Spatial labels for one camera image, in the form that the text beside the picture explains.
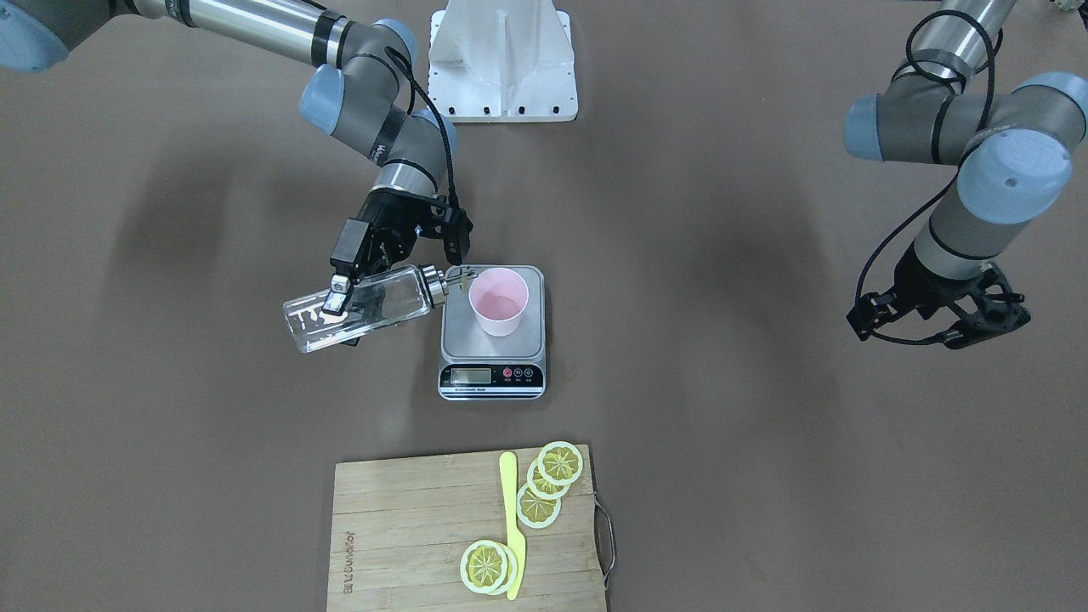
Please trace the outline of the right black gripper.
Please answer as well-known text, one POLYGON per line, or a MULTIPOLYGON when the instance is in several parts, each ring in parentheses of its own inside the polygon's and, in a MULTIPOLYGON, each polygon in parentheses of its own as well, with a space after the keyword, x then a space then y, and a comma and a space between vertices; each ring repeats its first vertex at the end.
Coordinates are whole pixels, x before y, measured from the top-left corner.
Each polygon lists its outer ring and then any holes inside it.
POLYGON ((354 283, 378 276, 411 255, 419 235, 438 236, 435 210, 443 208, 442 196, 421 196, 404 189, 371 189, 364 208, 343 224, 331 250, 330 290, 323 314, 343 316, 351 298, 354 283))

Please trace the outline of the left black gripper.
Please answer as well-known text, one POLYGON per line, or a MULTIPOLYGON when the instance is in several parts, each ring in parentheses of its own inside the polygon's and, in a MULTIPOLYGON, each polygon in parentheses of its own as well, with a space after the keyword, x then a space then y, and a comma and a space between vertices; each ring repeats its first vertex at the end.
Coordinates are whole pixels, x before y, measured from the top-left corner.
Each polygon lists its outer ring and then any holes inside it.
POLYGON ((948 307, 957 321, 943 333, 945 348, 968 348, 994 336, 1003 336, 1031 321, 1023 306, 1025 296, 1014 292, 996 264, 984 264, 968 279, 937 276, 922 264, 915 245, 908 245, 898 261, 893 286, 898 298, 908 303, 922 319, 948 307))

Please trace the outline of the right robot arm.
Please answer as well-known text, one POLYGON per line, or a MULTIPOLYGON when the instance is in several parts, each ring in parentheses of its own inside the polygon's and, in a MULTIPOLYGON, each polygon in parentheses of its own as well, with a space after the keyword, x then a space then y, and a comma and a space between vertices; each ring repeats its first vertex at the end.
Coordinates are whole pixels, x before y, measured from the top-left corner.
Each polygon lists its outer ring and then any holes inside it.
POLYGON ((380 169, 331 250, 325 313, 347 310, 364 278, 405 260, 421 236, 462 264, 473 222, 454 185, 456 131, 413 76, 418 47, 403 23, 366 25, 312 1, 4 1, 3 66, 49 70, 122 15, 175 20, 314 68, 300 115, 380 169))

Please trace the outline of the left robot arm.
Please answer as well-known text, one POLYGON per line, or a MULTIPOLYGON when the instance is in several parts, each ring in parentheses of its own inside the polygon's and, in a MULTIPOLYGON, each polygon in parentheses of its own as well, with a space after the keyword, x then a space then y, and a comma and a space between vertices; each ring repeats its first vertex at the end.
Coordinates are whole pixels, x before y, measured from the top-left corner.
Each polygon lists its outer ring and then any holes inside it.
POLYGON ((956 321, 920 345, 966 348, 1027 325, 1029 310, 996 267, 1022 229, 1058 200, 1085 142, 1085 79, 1049 72, 1009 94, 967 94, 975 75, 996 85, 996 46, 1011 1, 944 1, 908 34, 883 94, 846 113, 846 151, 875 162, 956 167, 922 206, 929 219, 883 293, 856 290, 846 322, 860 340, 917 313, 956 321))

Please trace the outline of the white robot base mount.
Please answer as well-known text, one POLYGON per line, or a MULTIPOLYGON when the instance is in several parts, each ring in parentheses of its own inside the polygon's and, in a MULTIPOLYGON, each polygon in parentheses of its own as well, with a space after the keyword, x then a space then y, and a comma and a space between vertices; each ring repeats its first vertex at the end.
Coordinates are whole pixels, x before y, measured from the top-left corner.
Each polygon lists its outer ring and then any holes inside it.
POLYGON ((552 1, 450 1, 430 19, 428 93, 469 122, 571 122, 571 19, 552 1))

